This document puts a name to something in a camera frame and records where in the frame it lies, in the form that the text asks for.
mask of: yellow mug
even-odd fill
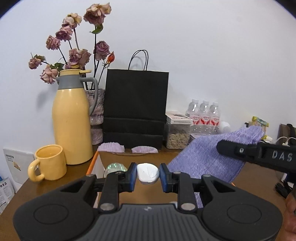
[[[66,174],[66,158],[63,147],[60,145],[43,146],[35,152],[35,156],[36,160],[32,161],[28,167],[28,176],[33,182],[43,179],[57,180]],[[35,174],[37,166],[41,173],[38,176]]]

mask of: white mouse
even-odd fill
[[[154,184],[159,178],[158,168],[150,163],[138,164],[137,173],[142,184]]]

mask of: green leaf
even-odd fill
[[[41,61],[45,61],[45,57],[44,56],[41,56],[41,55],[35,55],[34,58],[38,58]]]
[[[99,34],[100,32],[102,32],[103,30],[103,25],[101,24],[100,26],[96,27],[96,29],[94,31],[92,31],[92,34]]]
[[[62,63],[55,63],[54,65],[50,65],[51,69],[58,69],[58,71],[63,70],[64,64]]]

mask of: purple towel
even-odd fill
[[[217,143],[228,140],[242,144],[255,144],[262,136],[261,127],[250,126],[230,133],[198,137],[168,164],[168,169],[170,172],[188,173],[192,178],[211,174],[230,183],[238,175],[244,162],[220,155],[216,149]],[[195,193],[195,197],[198,207],[202,207],[199,194]]]

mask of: mug handle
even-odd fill
[[[28,176],[33,182],[40,182],[44,179],[44,174],[40,174],[36,176],[35,169],[40,164],[40,160],[37,158],[36,160],[32,161],[28,167]]]

